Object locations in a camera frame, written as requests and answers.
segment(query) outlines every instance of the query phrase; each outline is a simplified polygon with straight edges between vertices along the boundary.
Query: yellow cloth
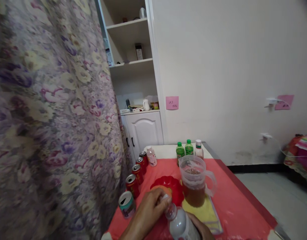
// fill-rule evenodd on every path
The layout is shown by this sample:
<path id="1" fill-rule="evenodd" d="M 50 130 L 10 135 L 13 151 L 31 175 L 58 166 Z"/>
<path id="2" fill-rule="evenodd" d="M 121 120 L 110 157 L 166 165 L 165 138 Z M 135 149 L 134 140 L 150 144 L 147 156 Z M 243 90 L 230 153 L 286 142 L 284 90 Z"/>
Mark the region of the yellow cloth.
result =
<path id="1" fill-rule="evenodd" d="M 220 234 L 223 232 L 220 220 L 213 209 L 211 199 L 206 195 L 204 203 L 201 207 L 192 207 L 186 199 L 182 202 L 182 208 L 189 213 L 195 215 L 201 222 L 208 226 L 212 234 Z"/>

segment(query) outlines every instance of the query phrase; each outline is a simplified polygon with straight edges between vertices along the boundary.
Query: plastic pitcher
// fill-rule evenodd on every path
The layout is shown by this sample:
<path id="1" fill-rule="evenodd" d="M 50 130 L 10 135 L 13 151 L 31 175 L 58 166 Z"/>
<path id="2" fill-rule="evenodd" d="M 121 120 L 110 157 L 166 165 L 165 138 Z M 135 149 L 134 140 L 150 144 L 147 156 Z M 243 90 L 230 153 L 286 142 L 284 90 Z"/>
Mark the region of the plastic pitcher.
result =
<path id="1" fill-rule="evenodd" d="M 187 202 L 193 207 L 201 207 L 205 194 L 213 197 L 217 180 L 211 171 L 206 170 L 206 163 L 199 157 L 187 155 L 179 158 L 179 168 L 182 179 L 183 193 Z M 212 188 L 206 184 L 206 176 L 212 181 Z"/>

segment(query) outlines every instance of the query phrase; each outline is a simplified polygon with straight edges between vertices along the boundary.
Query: green bottle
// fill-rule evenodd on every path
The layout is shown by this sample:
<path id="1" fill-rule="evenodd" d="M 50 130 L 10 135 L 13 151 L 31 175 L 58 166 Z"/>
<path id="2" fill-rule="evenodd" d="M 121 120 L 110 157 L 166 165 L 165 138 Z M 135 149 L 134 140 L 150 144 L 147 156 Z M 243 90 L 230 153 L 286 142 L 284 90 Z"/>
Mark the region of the green bottle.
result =
<path id="1" fill-rule="evenodd" d="M 178 157 L 178 167 L 179 167 L 179 158 L 185 155 L 184 147 L 182 146 L 181 142 L 178 142 L 178 146 L 176 148 L 176 153 Z"/>
<path id="2" fill-rule="evenodd" d="M 193 155 L 193 146 L 190 139 L 187 140 L 187 144 L 184 149 L 186 150 L 186 155 Z"/>

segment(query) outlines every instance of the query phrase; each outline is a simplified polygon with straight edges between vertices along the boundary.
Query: black baseboard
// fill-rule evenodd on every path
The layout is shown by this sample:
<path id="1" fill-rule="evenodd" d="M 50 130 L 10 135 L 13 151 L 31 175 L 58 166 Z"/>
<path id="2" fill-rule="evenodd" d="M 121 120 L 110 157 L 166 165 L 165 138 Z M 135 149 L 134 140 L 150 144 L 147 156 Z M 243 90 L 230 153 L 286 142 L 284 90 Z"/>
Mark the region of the black baseboard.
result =
<path id="1" fill-rule="evenodd" d="M 233 173 L 264 173 L 288 171 L 288 167 L 284 164 L 233 165 L 227 167 Z"/>

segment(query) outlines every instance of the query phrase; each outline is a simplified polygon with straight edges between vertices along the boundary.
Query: floor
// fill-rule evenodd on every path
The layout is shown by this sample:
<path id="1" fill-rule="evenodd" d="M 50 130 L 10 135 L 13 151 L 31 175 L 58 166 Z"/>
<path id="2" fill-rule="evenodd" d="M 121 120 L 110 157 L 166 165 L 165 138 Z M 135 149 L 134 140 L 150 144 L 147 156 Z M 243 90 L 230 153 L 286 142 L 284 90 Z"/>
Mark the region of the floor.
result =
<path id="1" fill-rule="evenodd" d="M 291 240 L 307 240 L 307 188 L 284 173 L 235 174 L 277 219 Z"/>

